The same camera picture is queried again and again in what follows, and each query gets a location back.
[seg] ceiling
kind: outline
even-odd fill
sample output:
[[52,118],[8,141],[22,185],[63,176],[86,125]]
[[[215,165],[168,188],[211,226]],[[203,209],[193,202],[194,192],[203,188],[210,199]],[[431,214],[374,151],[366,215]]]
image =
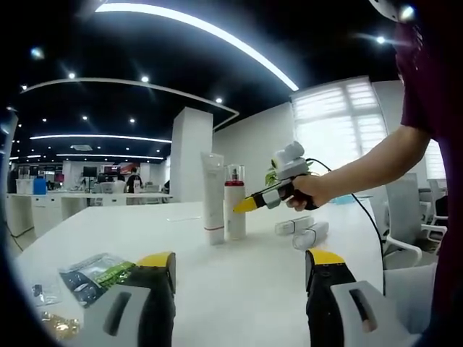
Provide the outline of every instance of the ceiling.
[[[99,0],[28,1],[27,8],[11,2],[9,13],[20,28],[3,24],[4,32],[14,30],[14,35],[7,37],[9,50],[4,52],[8,72],[2,105],[4,110],[13,107],[21,124],[15,135],[20,143],[13,144],[12,156],[37,153],[60,161],[64,158],[56,154],[78,153],[71,145],[90,145],[92,154],[165,158],[168,143],[30,137],[114,134],[170,140],[173,120],[184,107],[211,112],[214,125],[233,115],[184,96],[109,82],[68,82],[21,93],[21,85],[66,79],[70,72],[76,77],[138,82],[149,76],[154,85],[211,101],[220,97],[224,106],[240,113],[233,121],[286,102],[293,93],[247,54],[183,22],[141,13],[94,13]],[[300,89],[359,75],[373,81],[396,79],[394,49],[374,40],[378,35],[391,37],[394,24],[368,0],[298,1],[290,6],[270,0],[131,2],[174,9],[214,24],[264,55]],[[34,47],[41,48],[43,59],[32,59]]]

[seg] white helmet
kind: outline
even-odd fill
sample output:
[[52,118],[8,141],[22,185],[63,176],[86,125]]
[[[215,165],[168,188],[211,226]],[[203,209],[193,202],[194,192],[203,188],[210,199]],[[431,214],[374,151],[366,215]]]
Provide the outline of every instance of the white helmet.
[[400,0],[370,0],[370,3],[384,17],[389,18],[395,22],[401,20],[401,15],[404,9],[411,9],[410,6],[404,5],[404,2]]

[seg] window blind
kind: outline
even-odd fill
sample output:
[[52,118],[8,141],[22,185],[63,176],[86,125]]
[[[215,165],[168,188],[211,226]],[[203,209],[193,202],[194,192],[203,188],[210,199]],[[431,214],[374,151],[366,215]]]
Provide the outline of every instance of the window blind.
[[[366,77],[335,82],[292,96],[297,141],[306,158],[332,169],[368,153],[384,137],[383,116]],[[318,164],[313,170],[326,172]]]
[[425,153],[426,174],[428,179],[445,179],[446,171],[443,167],[443,159],[439,144],[431,140]]

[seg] maroon shirt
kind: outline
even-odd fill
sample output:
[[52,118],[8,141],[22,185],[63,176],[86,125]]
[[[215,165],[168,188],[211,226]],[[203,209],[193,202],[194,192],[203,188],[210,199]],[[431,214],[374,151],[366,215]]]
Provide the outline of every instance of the maroon shirt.
[[450,0],[415,3],[417,21],[396,30],[397,65],[405,85],[402,124],[438,141],[446,169],[449,229],[433,298],[433,311],[443,314],[463,279],[463,14]]

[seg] gold foil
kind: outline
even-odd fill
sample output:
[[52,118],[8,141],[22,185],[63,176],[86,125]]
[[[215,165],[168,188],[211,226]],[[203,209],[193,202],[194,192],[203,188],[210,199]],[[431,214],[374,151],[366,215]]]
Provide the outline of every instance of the gold foil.
[[67,320],[57,314],[42,312],[41,321],[57,340],[69,340],[79,333],[78,320]]

